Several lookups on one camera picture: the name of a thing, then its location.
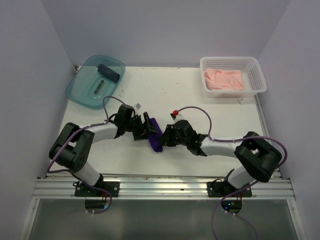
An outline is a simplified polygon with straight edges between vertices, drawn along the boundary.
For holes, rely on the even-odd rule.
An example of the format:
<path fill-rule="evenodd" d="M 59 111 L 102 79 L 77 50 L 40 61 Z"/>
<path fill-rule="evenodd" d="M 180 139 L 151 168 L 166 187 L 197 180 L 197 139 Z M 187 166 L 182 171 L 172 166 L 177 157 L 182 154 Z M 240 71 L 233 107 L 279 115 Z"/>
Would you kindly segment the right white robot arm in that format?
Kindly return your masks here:
<path fill-rule="evenodd" d="M 269 182 L 282 159 L 282 154 L 254 131 L 249 131 L 240 140 L 211 140 L 207 134 L 197 133 L 184 119 L 168 124 L 159 143 L 166 147 L 185 146 L 195 156 L 238 159 L 241 166 L 232 169 L 220 187 L 231 197 L 254 181 Z"/>

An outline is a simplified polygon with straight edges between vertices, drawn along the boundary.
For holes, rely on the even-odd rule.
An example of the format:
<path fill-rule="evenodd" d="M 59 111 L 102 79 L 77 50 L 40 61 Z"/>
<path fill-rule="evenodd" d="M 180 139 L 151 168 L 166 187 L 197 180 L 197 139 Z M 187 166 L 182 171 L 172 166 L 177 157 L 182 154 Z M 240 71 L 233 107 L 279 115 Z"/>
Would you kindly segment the purple towel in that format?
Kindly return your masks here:
<path fill-rule="evenodd" d="M 155 126 L 157 129 L 157 133 L 150 132 L 147 134 L 147 139 L 150 143 L 151 148 L 156 152 L 156 153 L 162 153 L 163 152 L 163 146 L 160 144 L 159 139 L 163 135 L 163 132 L 158 125 L 158 122 L 156 119 L 153 117 L 150 119 L 152 124 Z"/>

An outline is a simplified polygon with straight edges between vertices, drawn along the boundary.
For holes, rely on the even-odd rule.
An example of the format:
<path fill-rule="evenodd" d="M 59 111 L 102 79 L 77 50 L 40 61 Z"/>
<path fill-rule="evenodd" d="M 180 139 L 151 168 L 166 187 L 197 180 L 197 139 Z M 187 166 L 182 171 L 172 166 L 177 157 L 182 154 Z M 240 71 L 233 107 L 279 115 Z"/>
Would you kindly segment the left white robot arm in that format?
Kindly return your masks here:
<path fill-rule="evenodd" d="M 103 123 L 87 126 L 67 123 L 49 151 L 51 163 L 47 171 L 50 172 L 51 166 L 57 163 L 82 181 L 92 196 L 99 196 L 104 190 L 103 177 L 88 163 L 91 146 L 100 141 L 117 139 L 127 132 L 132 133 L 135 141 L 147 139 L 155 152 L 162 151 L 159 143 L 162 131 L 157 121 L 150 118 L 147 112 L 139 115 L 134 107 L 122 104 L 114 118 Z"/>

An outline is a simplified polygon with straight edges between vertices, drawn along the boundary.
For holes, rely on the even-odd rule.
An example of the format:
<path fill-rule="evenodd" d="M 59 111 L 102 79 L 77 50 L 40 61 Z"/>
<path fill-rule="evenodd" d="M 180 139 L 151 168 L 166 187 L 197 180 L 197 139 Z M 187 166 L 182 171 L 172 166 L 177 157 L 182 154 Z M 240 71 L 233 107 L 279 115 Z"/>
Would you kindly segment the dark navy blue towel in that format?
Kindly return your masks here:
<path fill-rule="evenodd" d="M 104 77 L 106 77 L 107 79 L 109 79 L 110 81 L 112 81 L 114 83 L 118 83 L 118 81 L 120 80 L 120 75 L 104 64 L 98 65 L 97 71 L 101 75 L 103 75 Z"/>

